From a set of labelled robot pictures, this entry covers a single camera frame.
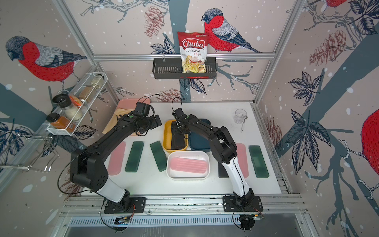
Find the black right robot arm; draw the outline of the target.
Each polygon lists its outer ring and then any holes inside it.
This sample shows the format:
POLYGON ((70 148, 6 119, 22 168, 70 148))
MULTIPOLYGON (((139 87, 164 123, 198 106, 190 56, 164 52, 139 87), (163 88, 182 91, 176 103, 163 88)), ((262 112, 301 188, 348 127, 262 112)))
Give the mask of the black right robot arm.
POLYGON ((193 114, 185 114, 181 108, 174 110, 172 114, 181 132, 194 132, 207 139, 213 157, 223 165, 231 180, 237 205, 246 208, 255 195, 243 176, 238 163, 237 146, 228 129, 204 123, 193 114))

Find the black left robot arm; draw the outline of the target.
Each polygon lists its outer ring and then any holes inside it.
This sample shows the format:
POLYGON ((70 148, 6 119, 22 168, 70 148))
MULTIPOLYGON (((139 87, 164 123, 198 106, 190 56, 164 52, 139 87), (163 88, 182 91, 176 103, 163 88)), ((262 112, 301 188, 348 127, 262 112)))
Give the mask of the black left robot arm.
POLYGON ((161 120, 155 114, 152 105, 137 102, 135 109, 117 119, 116 125, 97 142, 84 150, 78 149, 72 153, 70 181, 128 210, 131 206, 129 191, 109 178, 104 162, 131 134, 146 134, 161 125, 161 120))

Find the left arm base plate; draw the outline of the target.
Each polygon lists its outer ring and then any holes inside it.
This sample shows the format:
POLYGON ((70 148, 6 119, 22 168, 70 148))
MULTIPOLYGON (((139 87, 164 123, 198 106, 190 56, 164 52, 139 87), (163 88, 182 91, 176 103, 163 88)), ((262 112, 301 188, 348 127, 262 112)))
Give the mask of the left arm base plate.
POLYGON ((144 197, 126 197, 121 202, 107 200, 105 202, 105 214, 122 214, 122 213, 143 213, 146 204, 144 197))

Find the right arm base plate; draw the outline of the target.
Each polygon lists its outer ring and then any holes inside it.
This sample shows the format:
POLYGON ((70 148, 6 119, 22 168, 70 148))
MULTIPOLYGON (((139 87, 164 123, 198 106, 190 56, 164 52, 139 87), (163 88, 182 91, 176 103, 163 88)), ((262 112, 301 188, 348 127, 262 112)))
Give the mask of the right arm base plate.
POLYGON ((263 212, 264 210, 259 196, 254 196, 246 207, 239 205, 235 196, 225 195, 222 199, 224 212, 263 212))

